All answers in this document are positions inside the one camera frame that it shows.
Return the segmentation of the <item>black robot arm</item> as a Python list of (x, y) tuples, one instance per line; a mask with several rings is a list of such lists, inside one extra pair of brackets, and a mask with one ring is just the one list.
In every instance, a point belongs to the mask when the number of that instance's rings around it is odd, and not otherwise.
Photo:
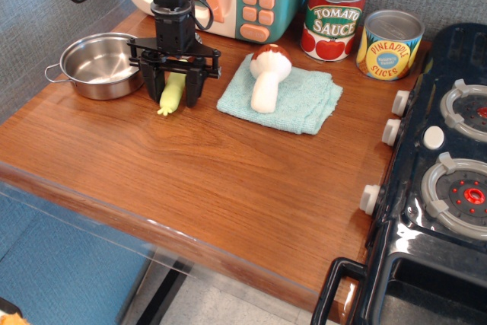
[(168, 86), (165, 72), (186, 76), (186, 105), (194, 107), (207, 78), (219, 78), (221, 52), (201, 44), (196, 29), (203, 26), (196, 20), (194, 0), (153, 0), (156, 36), (131, 38), (130, 65), (141, 71), (149, 97), (158, 101)]

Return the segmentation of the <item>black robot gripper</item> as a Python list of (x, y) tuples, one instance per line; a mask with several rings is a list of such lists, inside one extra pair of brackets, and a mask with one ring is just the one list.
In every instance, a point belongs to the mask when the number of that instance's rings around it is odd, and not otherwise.
[(131, 38), (131, 66), (140, 67), (149, 97), (159, 103), (165, 89), (165, 73), (186, 74), (186, 105), (193, 108), (206, 78), (220, 78), (221, 52), (197, 41), (192, 18), (155, 18), (156, 36)]

